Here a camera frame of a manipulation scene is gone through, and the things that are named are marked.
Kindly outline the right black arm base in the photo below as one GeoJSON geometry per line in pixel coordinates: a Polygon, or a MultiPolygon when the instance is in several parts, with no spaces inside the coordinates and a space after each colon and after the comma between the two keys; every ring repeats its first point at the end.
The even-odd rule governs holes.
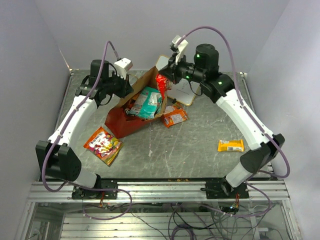
{"type": "Polygon", "coordinates": [[[207,199],[248,199],[249,192],[245,183],[240,184],[238,187],[231,187],[227,182],[220,178],[215,178],[207,181],[204,187],[200,190],[205,192],[207,199]]]}

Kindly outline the orange white snack pack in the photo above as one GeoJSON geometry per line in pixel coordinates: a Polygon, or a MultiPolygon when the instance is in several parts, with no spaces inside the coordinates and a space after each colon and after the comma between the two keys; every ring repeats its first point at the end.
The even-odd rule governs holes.
{"type": "Polygon", "coordinates": [[[174,103],[173,105],[168,105],[161,116],[161,121],[167,128],[179,123],[183,123],[187,120],[187,112],[178,102],[174,103]]]}

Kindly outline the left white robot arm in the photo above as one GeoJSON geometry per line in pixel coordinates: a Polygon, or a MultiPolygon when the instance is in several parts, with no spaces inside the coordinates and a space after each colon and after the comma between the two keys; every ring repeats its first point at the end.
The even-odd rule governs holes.
{"type": "Polygon", "coordinates": [[[101,195],[100,176],[82,166],[73,148],[106,96],[125,98],[133,92],[128,75],[132,66],[127,58],[120,58],[115,63],[100,59],[91,62],[90,73],[76,89],[72,105],[59,127],[48,140],[36,144],[42,181],[51,177],[84,187],[85,194],[91,199],[101,195]]]}

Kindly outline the red brown paper bag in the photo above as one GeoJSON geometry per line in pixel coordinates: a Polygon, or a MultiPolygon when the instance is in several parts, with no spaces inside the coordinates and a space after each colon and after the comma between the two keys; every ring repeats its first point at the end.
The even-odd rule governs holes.
{"type": "Polygon", "coordinates": [[[164,96],[159,113],[153,119],[144,119],[138,116],[129,116],[125,112],[127,104],[137,96],[145,87],[157,89],[156,76],[158,69],[154,66],[132,85],[133,92],[125,98],[121,98],[118,104],[113,107],[107,114],[105,125],[113,133],[113,135],[120,139],[139,131],[142,127],[159,119],[164,114],[167,106],[167,95],[164,96]]]}

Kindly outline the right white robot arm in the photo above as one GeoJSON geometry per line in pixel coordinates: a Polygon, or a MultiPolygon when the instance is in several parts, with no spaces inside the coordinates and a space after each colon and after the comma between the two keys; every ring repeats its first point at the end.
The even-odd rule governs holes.
{"type": "Polygon", "coordinates": [[[187,62],[185,55],[175,52],[159,74],[172,84],[178,84],[182,79],[198,83],[201,93],[222,109],[244,136],[249,151],[240,157],[220,186],[221,194],[231,198],[238,192],[239,185],[277,156],[285,138],[263,125],[236,90],[235,82],[219,71],[219,52],[213,45],[198,45],[193,60],[187,62]]]}

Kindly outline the teal snack pouch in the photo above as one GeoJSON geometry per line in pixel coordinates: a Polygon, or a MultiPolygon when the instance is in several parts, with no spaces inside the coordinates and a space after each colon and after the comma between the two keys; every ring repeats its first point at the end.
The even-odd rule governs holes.
{"type": "Polygon", "coordinates": [[[159,90],[146,86],[138,95],[128,115],[142,119],[153,119],[162,105],[162,95],[159,90]]]}

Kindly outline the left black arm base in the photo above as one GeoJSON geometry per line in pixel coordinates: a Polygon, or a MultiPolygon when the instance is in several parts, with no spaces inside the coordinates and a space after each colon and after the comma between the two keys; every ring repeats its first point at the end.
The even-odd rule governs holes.
{"type": "MultiPolygon", "coordinates": [[[[113,180],[102,180],[101,187],[103,189],[117,189],[118,183],[113,180]]],[[[98,200],[103,197],[106,200],[115,200],[117,194],[116,190],[98,191],[75,186],[72,190],[71,198],[73,200],[98,200]]]]}

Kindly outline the small red snack bag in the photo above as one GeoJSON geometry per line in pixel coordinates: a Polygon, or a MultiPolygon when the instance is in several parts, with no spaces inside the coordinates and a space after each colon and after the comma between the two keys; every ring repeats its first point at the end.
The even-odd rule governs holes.
{"type": "Polygon", "coordinates": [[[160,92],[162,99],[165,99],[166,92],[172,89],[172,82],[164,75],[157,74],[155,77],[157,89],[160,92]]]}

